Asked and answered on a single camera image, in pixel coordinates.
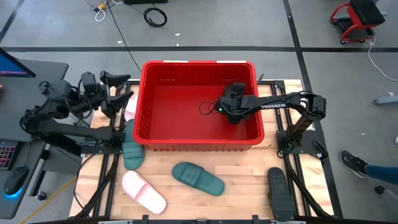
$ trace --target keyboard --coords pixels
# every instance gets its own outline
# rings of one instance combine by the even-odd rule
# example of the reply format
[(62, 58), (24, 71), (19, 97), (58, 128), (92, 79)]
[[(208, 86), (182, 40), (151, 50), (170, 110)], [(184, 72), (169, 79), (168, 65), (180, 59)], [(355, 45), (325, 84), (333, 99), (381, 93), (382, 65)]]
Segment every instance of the keyboard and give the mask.
[(21, 144), (17, 141), (0, 139), (0, 170), (11, 170), (17, 158), (19, 146)]

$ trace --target gray concrete floor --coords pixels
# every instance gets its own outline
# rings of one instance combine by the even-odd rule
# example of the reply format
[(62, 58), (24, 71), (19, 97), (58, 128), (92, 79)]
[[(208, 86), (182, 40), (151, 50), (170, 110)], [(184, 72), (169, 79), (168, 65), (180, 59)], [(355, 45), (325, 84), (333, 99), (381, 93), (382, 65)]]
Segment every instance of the gray concrete floor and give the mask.
[[(0, 1), (0, 29), (16, 5), (16, 0)], [(92, 4), (100, 1), (89, 0)], [(334, 8), (344, 1), (290, 0), (297, 34), (302, 47), (369, 47), (365, 44), (339, 44), (338, 31), (328, 23)], [(398, 2), (380, 0), (388, 11), (387, 21), (376, 29), (375, 47), (398, 47)], [(148, 5), (136, 6), (140, 10)], [(280, 0), (170, 0), (159, 4), (169, 17), (161, 29), (149, 27), (142, 15), (120, 5), (112, 8), (129, 46), (268, 46), (293, 47), (283, 2)], [(7, 32), (1, 47), (122, 47), (109, 11), (103, 22), (84, 1), (26, 0)], [(107, 70), (129, 73), (139, 78), (127, 52), (24, 52), (12, 55), (34, 60), (66, 62), (65, 77), (77, 84), (81, 73)], [(141, 66), (148, 60), (250, 60), (264, 79), (301, 79), (294, 52), (206, 51), (132, 52)], [(374, 53), (374, 61), (393, 78), (398, 53)], [(395, 193), (398, 187), (373, 179), (358, 179), (338, 160), (347, 149), (372, 164), (396, 166), (398, 105), (374, 106), (371, 102), (389, 92), (398, 94), (398, 83), (382, 77), (370, 64), (366, 53), (304, 53), (308, 75), (315, 93), (328, 100), (327, 117), (322, 121), (336, 187), (346, 218), (397, 221), (386, 202), (373, 191), (383, 185)], [(46, 175), (42, 189), (49, 195), (73, 178), (70, 174)], [(72, 202), (69, 186), (30, 222), (65, 219)], [(15, 219), (17, 223), (42, 202), (24, 197)]]

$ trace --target red mechanic stool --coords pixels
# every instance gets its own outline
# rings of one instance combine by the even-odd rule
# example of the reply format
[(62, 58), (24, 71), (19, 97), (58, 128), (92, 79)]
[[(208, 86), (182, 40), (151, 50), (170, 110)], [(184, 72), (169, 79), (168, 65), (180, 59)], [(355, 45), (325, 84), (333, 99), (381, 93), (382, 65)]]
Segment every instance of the red mechanic stool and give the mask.
[[(336, 13), (343, 7), (347, 7), (348, 17), (335, 17)], [(363, 43), (374, 37), (373, 27), (386, 21), (372, 0), (351, 0), (335, 9), (330, 16), (330, 22), (338, 26), (343, 34), (341, 44), (347, 42)]]

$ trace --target computer monitor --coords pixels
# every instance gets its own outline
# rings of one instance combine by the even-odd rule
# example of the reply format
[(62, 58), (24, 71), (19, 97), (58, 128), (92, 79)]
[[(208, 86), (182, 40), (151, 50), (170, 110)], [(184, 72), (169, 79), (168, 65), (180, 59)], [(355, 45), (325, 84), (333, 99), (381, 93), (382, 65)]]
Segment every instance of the computer monitor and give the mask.
[(0, 77), (34, 78), (36, 75), (0, 48)]

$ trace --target sneaker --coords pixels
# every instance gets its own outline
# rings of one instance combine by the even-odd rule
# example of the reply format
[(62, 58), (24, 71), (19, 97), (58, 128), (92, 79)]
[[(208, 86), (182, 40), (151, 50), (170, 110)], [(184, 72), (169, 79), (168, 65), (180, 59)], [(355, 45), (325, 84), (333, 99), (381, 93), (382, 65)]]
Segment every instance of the sneaker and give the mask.
[(365, 163), (362, 159), (354, 157), (351, 153), (344, 150), (340, 153), (340, 162), (347, 168), (349, 168), (359, 178), (367, 178), (368, 175), (365, 172)]

